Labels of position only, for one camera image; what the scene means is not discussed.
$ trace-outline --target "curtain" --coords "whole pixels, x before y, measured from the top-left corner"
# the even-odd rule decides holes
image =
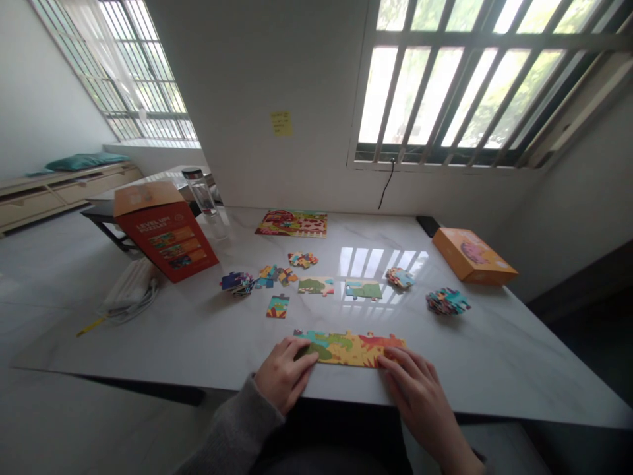
[[[138,109],[141,121],[147,112],[114,36],[97,0],[58,0],[86,40],[88,49],[116,83],[121,93]]]

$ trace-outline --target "window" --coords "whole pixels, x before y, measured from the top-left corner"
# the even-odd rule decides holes
[[[541,167],[552,148],[530,158],[575,86],[633,50],[632,11],[629,0],[371,1],[349,162]]]
[[[64,8],[56,0],[32,4],[119,140],[197,140],[143,0],[105,0],[100,8],[137,86],[145,120],[90,53]]]

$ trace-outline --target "glass water bottle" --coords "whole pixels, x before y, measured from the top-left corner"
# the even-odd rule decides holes
[[[187,185],[189,185],[189,189],[196,199],[204,219],[209,223],[211,237],[217,240],[226,238],[222,217],[211,197],[211,190],[206,184],[202,170],[198,167],[184,168],[183,176],[187,180]]]

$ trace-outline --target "black cable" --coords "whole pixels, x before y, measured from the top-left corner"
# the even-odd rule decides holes
[[[396,160],[391,159],[391,173],[389,174],[389,179],[387,180],[387,184],[384,186],[384,190],[382,190],[382,196],[380,197],[380,204],[378,205],[378,209],[382,206],[382,199],[384,198],[384,192],[387,191],[387,187],[389,186],[389,182],[391,181],[391,177],[394,175],[394,166],[396,166]]]

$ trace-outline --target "orange puzzle box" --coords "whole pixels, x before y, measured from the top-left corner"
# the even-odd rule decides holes
[[[114,218],[172,282],[218,263],[189,205],[173,183],[157,181],[116,190]]]
[[[470,230],[439,228],[433,244],[462,282],[503,286],[518,275]]]

